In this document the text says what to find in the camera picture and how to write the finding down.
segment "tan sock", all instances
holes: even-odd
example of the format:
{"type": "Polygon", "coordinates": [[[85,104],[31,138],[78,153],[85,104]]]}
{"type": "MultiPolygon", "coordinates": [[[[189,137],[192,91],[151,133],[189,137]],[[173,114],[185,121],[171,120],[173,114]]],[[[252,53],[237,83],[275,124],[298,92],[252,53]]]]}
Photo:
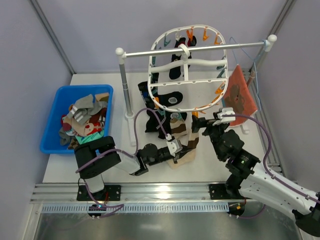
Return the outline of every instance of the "tan sock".
{"type": "Polygon", "coordinates": [[[170,128],[171,128],[171,135],[174,136],[176,139],[187,135],[188,131],[186,128],[186,123],[183,119],[178,120],[177,118],[172,118],[170,120],[170,128]]]}
{"type": "Polygon", "coordinates": [[[105,92],[105,93],[96,94],[94,95],[94,97],[96,102],[108,102],[109,93],[105,92]]]}
{"type": "Polygon", "coordinates": [[[196,147],[197,147],[198,143],[199,143],[199,132],[192,133],[190,131],[189,141],[188,141],[187,147],[192,150],[190,152],[188,152],[186,155],[184,155],[182,158],[178,159],[177,160],[178,163],[174,163],[173,159],[166,161],[169,164],[170,168],[176,169],[185,163],[189,163],[189,162],[192,162],[193,160],[195,160],[196,159],[196,147]]]}

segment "patterned sock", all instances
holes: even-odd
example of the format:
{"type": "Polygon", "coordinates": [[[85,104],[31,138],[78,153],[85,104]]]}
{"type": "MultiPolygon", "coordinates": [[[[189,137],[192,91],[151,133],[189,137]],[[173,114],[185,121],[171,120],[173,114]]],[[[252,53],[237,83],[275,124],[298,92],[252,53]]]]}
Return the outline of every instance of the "patterned sock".
{"type": "Polygon", "coordinates": [[[171,135],[176,139],[188,133],[186,123],[183,118],[172,118],[170,120],[171,135]]]}
{"type": "Polygon", "coordinates": [[[196,159],[196,147],[199,143],[199,132],[189,133],[189,140],[187,146],[182,146],[180,151],[180,158],[177,160],[177,163],[174,163],[173,159],[166,161],[171,169],[176,169],[185,163],[192,162],[196,159]]]}
{"type": "MultiPolygon", "coordinates": [[[[172,134],[172,128],[171,128],[170,122],[171,122],[171,119],[177,118],[177,113],[169,112],[169,111],[163,111],[163,112],[165,113],[164,115],[161,115],[159,111],[157,111],[156,114],[159,117],[160,121],[162,122],[162,126],[165,132],[167,134],[172,134]]],[[[186,112],[181,112],[180,115],[183,121],[187,119],[186,112]]],[[[150,116],[150,119],[146,122],[145,132],[146,133],[159,132],[158,138],[160,139],[166,138],[154,114],[152,114],[150,116]]]]}

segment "dark sock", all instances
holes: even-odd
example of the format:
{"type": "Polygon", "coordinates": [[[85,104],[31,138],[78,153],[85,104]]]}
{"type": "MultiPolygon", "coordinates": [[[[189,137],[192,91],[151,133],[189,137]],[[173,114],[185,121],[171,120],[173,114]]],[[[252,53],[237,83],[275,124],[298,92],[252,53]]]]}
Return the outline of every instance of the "dark sock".
{"type": "MultiPolygon", "coordinates": [[[[179,39],[179,41],[176,41],[175,42],[175,45],[174,47],[177,48],[180,44],[185,44],[186,43],[186,38],[185,37],[182,37],[179,39]]],[[[192,40],[188,40],[187,42],[187,46],[188,47],[194,47],[195,45],[197,44],[197,39],[195,36],[192,37],[192,40]]],[[[171,62],[174,62],[174,61],[177,61],[177,60],[181,60],[181,55],[180,56],[177,56],[175,54],[172,55],[171,57],[171,62]]],[[[175,80],[177,78],[179,78],[181,75],[181,66],[177,66],[177,67],[174,67],[174,68],[171,68],[170,71],[169,71],[169,78],[171,80],[175,80]]]]}
{"type": "MultiPolygon", "coordinates": [[[[186,44],[185,37],[181,37],[178,41],[176,40],[174,47],[177,48],[180,44],[186,44]]],[[[172,54],[172,56],[171,56],[171,62],[178,61],[180,59],[181,59],[181,55],[177,56],[175,54],[172,54]]],[[[169,71],[169,78],[171,80],[178,79],[180,77],[180,75],[181,75],[181,67],[180,66],[171,68],[169,71]]]]}
{"type": "Polygon", "coordinates": [[[188,40],[188,47],[194,47],[197,44],[197,39],[195,36],[192,37],[192,41],[190,41],[190,39],[188,40]]]}
{"type": "MultiPolygon", "coordinates": [[[[173,118],[177,118],[178,113],[165,111],[165,116],[162,116],[158,111],[156,111],[156,114],[159,117],[160,121],[163,121],[165,117],[165,120],[162,123],[162,126],[167,134],[171,134],[170,120],[173,118]]],[[[183,120],[187,119],[186,112],[181,112],[180,114],[183,120]]],[[[160,139],[166,138],[165,134],[162,132],[161,127],[159,127],[159,122],[157,121],[157,118],[152,113],[152,115],[150,115],[150,119],[145,124],[145,133],[154,133],[154,132],[159,132],[158,138],[160,139]]]]}
{"type": "MultiPolygon", "coordinates": [[[[152,82],[152,83],[157,83],[157,82],[158,82],[158,78],[156,78],[156,80],[154,80],[154,82],[152,82]]],[[[146,107],[150,108],[150,109],[155,109],[155,103],[151,99],[151,97],[149,96],[147,82],[144,81],[144,82],[139,83],[138,84],[138,88],[140,90],[141,96],[143,98],[143,101],[144,101],[146,107]]],[[[167,94],[158,94],[158,88],[157,87],[154,87],[152,89],[152,93],[153,93],[153,96],[155,98],[159,99],[159,103],[164,105],[164,106],[166,106],[166,107],[172,107],[174,105],[177,105],[177,104],[181,103],[183,98],[184,98],[182,93],[179,92],[179,91],[174,91],[174,92],[167,93],[167,94]]],[[[147,111],[147,114],[149,116],[153,115],[149,111],[147,111]]]]}

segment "pile of socks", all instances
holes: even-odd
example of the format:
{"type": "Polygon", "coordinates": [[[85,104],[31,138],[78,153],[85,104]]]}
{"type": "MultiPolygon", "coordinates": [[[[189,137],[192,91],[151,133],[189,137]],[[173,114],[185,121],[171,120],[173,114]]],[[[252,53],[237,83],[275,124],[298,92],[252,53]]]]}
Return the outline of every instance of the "pile of socks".
{"type": "Polygon", "coordinates": [[[59,130],[60,144],[75,149],[79,144],[85,144],[100,139],[105,133],[105,121],[109,93],[88,95],[78,99],[69,107],[69,113],[61,116],[59,130]]]}

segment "pink cloth with print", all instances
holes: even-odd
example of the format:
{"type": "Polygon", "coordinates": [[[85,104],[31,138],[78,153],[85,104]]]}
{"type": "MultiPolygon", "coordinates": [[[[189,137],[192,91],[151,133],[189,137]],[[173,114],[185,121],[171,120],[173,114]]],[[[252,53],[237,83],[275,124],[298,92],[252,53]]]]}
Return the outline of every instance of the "pink cloth with print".
{"type": "MultiPolygon", "coordinates": [[[[228,88],[223,96],[225,107],[233,108],[236,114],[253,115],[257,106],[249,92],[242,69],[237,65],[229,77],[228,88]]],[[[235,121],[230,123],[230,127],[243,124],[247,119],[236,117],[235,121]]]]}

